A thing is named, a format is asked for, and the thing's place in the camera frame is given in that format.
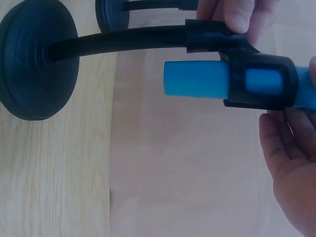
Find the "blue foam grip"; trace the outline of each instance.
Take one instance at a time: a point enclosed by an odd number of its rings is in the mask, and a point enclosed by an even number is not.
[[[297,67],[299,89],[296,107],[316,111],[316,90],[309,69]],[[166,62],[164,92],[169,96],[227,99],[229,67],[224,61]],[[246,89],[249,93],[277,96],[282,92],[282,76],[275,70],[248,69]]]

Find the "exercise equipment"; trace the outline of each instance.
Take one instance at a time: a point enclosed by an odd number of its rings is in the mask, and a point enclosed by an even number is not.
[[[182,26],[78,37],[69,11],[58,0],[25,0],[0,23],[0,100],[18,118],[48,119],[71,97],[79,57],[174,47],[185,47],[188,53],[219,52],[221,62],[166,63],[167,95],[219,98],[227,107],[300,106],[316,111],[316,91],[307,68],[295,67],[289,58],[259,52],[245,35],[234,34],[223,22],[186,20]],[[279,84],[263,82],[271,75]],[[278,93],[267,93],[271,90]]]

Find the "hand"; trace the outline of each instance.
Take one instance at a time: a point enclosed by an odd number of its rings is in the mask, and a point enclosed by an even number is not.
[[[310,74],[316,86],[316,58]],[[295,228],[316,236],[316,113],[268,112],[261,115],[259,128],[278,203]]]
[[[279,0],[200,0],[197,19],[225,21],[234,32],[244,34],[251,44],[275,21]]]

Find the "black handle bracket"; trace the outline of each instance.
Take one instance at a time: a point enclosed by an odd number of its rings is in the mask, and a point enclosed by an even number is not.
[[[245,35],[232,32],[223,22],[187,20],[187,52],[219,52],[229,63],[230,86],[226,107],[283,110],[295,103],[298,75],[291,59],[264,54],[246,40]],[[246,71],[266,69],[278,71],[283,90],[277,96],[255,95],[246,89]]]

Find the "wooden table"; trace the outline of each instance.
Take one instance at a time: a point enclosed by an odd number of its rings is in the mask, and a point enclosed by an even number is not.
[[[20,0],[0,1],[0,19]],[[80,36],[94,0],[63,0]],[[75,92],[43,122],[0,108],[0,236],[110,236],[109,147],[116,54],[81,58]]]

